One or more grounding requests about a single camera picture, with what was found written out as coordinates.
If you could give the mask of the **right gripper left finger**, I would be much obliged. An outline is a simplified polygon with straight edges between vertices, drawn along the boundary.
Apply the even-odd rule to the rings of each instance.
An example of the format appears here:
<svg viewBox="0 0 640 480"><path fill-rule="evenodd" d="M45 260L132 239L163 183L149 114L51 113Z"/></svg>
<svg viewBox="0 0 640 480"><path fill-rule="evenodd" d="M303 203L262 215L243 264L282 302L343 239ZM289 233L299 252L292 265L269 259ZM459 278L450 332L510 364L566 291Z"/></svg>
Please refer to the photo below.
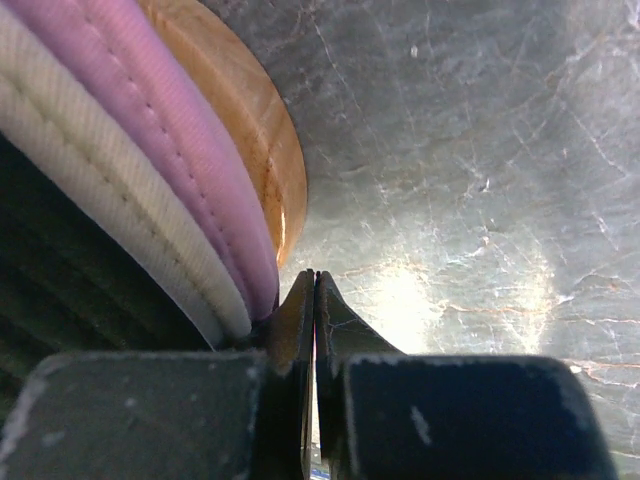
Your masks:
<svg viewBox="0 0 640 480"><path fill-rule="evenodd" d="M4 424L5 479L306 479L315 275L217 352L57 354Z"/></svg>

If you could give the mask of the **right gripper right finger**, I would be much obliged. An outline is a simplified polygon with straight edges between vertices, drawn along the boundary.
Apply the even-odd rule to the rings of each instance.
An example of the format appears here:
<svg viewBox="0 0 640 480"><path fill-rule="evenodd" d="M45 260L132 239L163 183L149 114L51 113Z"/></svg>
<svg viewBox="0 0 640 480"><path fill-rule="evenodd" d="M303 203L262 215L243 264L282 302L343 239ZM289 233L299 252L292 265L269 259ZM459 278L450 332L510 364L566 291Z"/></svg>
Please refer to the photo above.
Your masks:
<svg viewBox="0 0 640 480"><path fill-rule="evenodd" d="M614 479L585 389L542 356L408 355L316 277L322 458L335 479Z"/></svg>

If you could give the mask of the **black cap with logo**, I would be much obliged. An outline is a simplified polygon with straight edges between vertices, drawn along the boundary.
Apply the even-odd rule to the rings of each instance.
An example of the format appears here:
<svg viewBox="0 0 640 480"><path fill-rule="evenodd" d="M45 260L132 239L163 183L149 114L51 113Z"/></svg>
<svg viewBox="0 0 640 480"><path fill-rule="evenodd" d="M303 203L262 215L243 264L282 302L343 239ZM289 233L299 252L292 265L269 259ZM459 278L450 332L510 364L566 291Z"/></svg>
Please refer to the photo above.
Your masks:
<svg viewBox="0 0 640 480"><path fill-rule="evenodd" d="M3 139L1 414L50 355L208 348L146 271Z"/></svg>

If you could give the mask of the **beige hat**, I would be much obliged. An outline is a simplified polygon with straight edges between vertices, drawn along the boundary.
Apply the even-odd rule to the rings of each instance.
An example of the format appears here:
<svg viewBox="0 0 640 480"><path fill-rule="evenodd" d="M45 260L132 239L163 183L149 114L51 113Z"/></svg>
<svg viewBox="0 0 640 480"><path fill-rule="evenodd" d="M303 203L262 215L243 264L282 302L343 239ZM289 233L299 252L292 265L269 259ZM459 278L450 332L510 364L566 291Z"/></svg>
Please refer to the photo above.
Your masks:
<svg viewBox="0 0 640 480"><path fill-rule="evenodd" d="M222 260L146 155L1 9L1 132L139 265L212 347L251 329Z"/></svg>

